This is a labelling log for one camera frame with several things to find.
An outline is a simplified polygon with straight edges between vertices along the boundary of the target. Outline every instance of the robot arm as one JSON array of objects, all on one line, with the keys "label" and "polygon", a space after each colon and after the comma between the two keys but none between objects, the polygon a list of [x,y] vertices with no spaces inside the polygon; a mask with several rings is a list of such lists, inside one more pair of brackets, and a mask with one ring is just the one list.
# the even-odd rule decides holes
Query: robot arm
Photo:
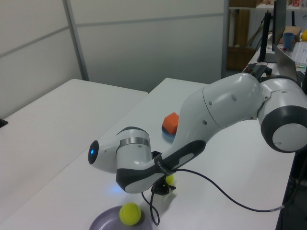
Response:
[{"label": "robot arm", "polygon": [[296,83],[272,79],[260,84],[251,75],[240,73],[185,100],[174,142],[162,154],[152,158],[149,135],[128,127],[112,140],[94,141],[89,163],[116,173],[117,183],[126,192],[140,193],[202,153],[220,130],[257,118],[263,137],[273,149],[294,152],[307,147],[307,98]]}]

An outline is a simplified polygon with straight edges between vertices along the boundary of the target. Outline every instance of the black monitor stand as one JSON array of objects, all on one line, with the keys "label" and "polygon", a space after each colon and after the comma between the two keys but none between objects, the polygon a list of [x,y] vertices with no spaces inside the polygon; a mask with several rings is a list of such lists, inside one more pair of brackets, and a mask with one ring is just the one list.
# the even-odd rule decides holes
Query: black monitor stand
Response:
[{"label": "black monitor stand", "polygon": [[269,36],[269,28],[270,28],[270,20],[271,20],[271,13],[266,12],[264,15],[264,21],[263,21],[262,41],[261,41],[261,46],[260,46],[260,54],[257,59],[258,62],[276,63],[275,54],[266,53],[268,36]]}]

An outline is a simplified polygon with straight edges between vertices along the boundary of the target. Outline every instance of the purple plate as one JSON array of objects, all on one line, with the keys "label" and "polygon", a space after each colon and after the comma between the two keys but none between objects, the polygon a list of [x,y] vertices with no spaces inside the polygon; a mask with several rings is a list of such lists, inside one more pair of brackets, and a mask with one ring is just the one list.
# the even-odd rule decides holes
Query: purple plate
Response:
[{"label": "purple plate", "polygon": [[128,226],[119,219],[121,206],[113,207],[101,213],[92,223],[89,230],[152,230],[152,220],[142,211],[142,216],[136,225]]}]

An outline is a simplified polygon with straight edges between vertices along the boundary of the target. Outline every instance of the tennis ball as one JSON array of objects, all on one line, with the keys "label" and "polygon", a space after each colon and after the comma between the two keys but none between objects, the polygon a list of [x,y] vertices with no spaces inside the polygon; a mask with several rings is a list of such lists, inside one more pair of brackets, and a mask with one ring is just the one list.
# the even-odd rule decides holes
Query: tennis ball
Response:
[{"label": "tennis ball", "polygon": [[135,203],[126,203],[119,211],[119,218],[126,225],[134,225],[141,218],[141,209]]},{"label": "tennis ball", "polygon": [[173,185],[174,184],[174,175],[170,175],[166,177],[166,183],[168,183],[168,185]]}]

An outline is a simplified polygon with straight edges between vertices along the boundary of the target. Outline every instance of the orange cube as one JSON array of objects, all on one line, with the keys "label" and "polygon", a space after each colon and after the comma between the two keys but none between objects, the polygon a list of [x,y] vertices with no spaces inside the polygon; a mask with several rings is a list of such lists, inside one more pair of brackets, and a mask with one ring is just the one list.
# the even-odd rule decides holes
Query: orange cube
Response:
[{"label": "orange cube", "polygon": [[175,134],[178,128],[179,116],[176,113],[172,113],[164,118],[162,127],[169,133]]}]

